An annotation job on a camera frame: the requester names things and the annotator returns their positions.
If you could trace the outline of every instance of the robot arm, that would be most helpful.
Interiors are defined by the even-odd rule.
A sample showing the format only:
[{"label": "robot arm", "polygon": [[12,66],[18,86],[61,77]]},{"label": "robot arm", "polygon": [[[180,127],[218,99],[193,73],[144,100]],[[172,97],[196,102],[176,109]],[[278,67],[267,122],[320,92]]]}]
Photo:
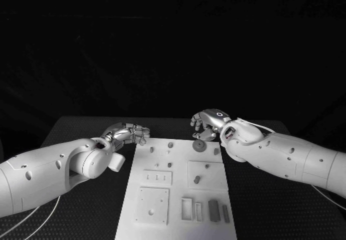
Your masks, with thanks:
[{"label": "robot arm", "polygon": [[316,185],[346,198],[346,154],[273,132],[264,135],[253,123],[231,120],[218,109],[206,109],[191,120],[205,131],[193,137],[211,141],[219,133],[221,146],[238,162],[284,179]]},{"label": "robot arm", "polygon": [[95,179],[107,167],[120,171],[126,158],[116,153],[129,143],[146,144],[150,130],[117,123],[101,137],[78,139],[10,158],[0,164],[0,218],[30,210],[82,182]]}]

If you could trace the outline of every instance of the white cable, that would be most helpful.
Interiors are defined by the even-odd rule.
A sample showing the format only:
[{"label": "white cable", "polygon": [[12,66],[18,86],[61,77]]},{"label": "white cable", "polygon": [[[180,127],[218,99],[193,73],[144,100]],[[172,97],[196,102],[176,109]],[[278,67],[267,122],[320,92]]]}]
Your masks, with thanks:
[{"label": "white cable", "polygon": [[39,206],[35,208],[35,210],[30,212],[26,218],[10,228],[10,230],[0,235],[0,238],[26,221],[26,219],[33,215],[38,209],[39,209]]},{"label": "white cable", "polygon": [[263,129],[265,129],[265,130],[268,130],[271,133],[276,133],[276,131],[273,131],[270,128],[267,128],[265,126],[261,126],[261,125],[258,125],[258,124],[255,124],[255,123],[253,123],[253,122],[250,122],[250,121],[247,121],[247,120],[244,120],[244,119],[241,119],[241,118],[238,118],[241,121],[244,121],[245,123],[248,123],[248,124],[251,124],[251,125],[254,125],[254,126],[258,126],[260,128],[263,128]]},{"label": "white cable", "polygon": [[58,206],[59,200],[61,200],[61,196],[58,197],[58,201],[56,201],[55,207],[54,207],[54,209],[52,209],[52,212],[51,212],[46,220],[45,220],[45,222],[42,223],[42,225],[39,226],[39,228],[36,229],[36,231],[30,234],[30,236],[29,236],[25,240],[28,240],[28,239],[33,236],[33,234],[41,230],[42,226],[45,225],[46,221],[49,220],[49,218],[51,218],[51,216],[52,216],[52,214],[54,214],[54,212],[55,212],[55,210],[56,210],[56,206]]},{"label": "white cable", "polygon": [[313,188],[317,190],[317,192],[322,194],[322,196],[336,205],[336,206],[339,206],[345,211],[346,211],[346,208],[340,205],[340,204],[338,204],[325,194],[323,194],[323,192],[316,188],[316,186],[315,185],[312,185],[313,186]]}]

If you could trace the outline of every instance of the round hole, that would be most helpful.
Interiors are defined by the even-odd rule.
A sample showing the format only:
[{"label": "round hole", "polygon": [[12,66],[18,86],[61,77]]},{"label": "round hole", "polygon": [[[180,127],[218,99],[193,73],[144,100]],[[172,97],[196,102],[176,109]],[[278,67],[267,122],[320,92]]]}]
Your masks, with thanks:
[{"label": "round hole", "polygon": [[55,166],[56,166],[56,168],[61,170],[61,168],[62,168],[62,162],[58,160],[58,161],[55,161]]},{"label": "round hole", "polygon": [[32,180],[32,178],[33,178],[33,173],[32,173],[32,171],[28,171],[28,172],[26,172],[25,177],[26,177],[26,179],[28,179],[29,181]]}]

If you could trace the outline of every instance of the black background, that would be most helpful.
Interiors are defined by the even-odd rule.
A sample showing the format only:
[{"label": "black background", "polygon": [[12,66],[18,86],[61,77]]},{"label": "black background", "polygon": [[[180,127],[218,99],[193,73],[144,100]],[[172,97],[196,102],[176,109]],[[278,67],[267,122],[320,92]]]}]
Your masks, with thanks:
[{"label": "black background", "polygon": [[332,0],[12,1],[5,159],[41,147],[61,116],[191,118],[208,108],[280,120],[346,152],[345,17]]}]

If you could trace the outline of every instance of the table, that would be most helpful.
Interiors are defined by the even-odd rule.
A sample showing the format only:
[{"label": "table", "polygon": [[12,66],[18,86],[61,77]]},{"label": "table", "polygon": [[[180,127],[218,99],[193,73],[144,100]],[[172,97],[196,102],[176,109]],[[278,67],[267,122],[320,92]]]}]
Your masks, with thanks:
[{"label": "table", "polygon": [[[64,116],[42,147],[81,138],[100,137],[118,122],[150,128],[153,138],[193,140],[195,128],[188,118]],[[253,120],[281,134],[290,134],[276,120]],[[120,172],[105,170],[97,179],[81,183],[59,200],[55,213],[35,240],[114,240],[136,145],[118,151],[126,157]],[[309,184],[278,178],[250,163],[231,159],[221,148],[229,188],[229,200],[238,240],[346,240],[346,221],[333,203]],[[25,239],[38,229],[56,200],[41,206],[26,222],[5,239]],[[28,216],[22,212],[0,218],[0,233]]]}]

